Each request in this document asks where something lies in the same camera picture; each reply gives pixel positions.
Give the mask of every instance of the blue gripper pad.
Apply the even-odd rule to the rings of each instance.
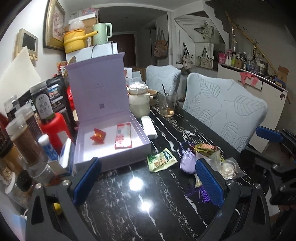
[[[269,140],[271,142],[281,143],[284,140],[281,133],[279,133],[277,131],[274,131],[274,130],[271,130],[271,129],[268,129],[268,128],[263,127],[263,126],[259,126],[259,127],[256,128],[256,135],[261,137],[261,138],[264,138],[266,140]]]
[[[94,183],[101,173],[102,163],[96,158],[95,162],[89,167],[85,175],[81,178],[73,192],[73,204],[78,207],[82,205],[89,195]]]
[[[224,203],[223,189],[209,169],[202,163],[201,159],[197,160],[195,163],[195,172],[201,180],[207,194],[211,198],[212,203],[222,207]]]

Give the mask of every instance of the black marble table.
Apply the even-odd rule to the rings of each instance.
[[[164,118],[155,106],[150,117],[158,134],[152,140],[154,153],[168,148],[180,161],[182,142],[209,143],[218,146],[225,158],[234,157],[239,162],[239,153],[230,144],[182,109]],[[239,182],[252,184],[247,175]],[[102,173],[79,212],[98,240],[195,240],[218,207],[202,203],[198,193],[187,197],[194,184],[194,176],[184,174],[179,163],[150,173],[144,160]],[[239,209],[238,205],[229,232]]]

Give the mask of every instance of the purple pouch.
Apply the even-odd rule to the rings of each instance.
[[[181,170],[188,174],[194,174],[196,156],[191,152],[189,148],[187,150],[182,150],[182,154],[183,154],[183,157],[180,161]]]

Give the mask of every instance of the yellow pot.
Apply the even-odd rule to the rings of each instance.
[[[84,29],[77,29],[74,31],[68,31],[64,35],[64,47],[65,53],[70,53],[76,50],[80,50],[87,47],[86,39],[88,37],[98,34],[98,31],[85,34]]]

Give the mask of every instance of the black lid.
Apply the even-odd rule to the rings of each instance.
[[[12,147],[13,147],[13,143],[10,140],[10,138],[8,138],[8,140],[6,141],[6,146],[0,152],[0,158],[4,158],[7,155],[7,153],[10,152]]]
[[[23,192],[26,192],[31,186],[32,178],[26,170],[22,171],[17,177],[17,187]]]

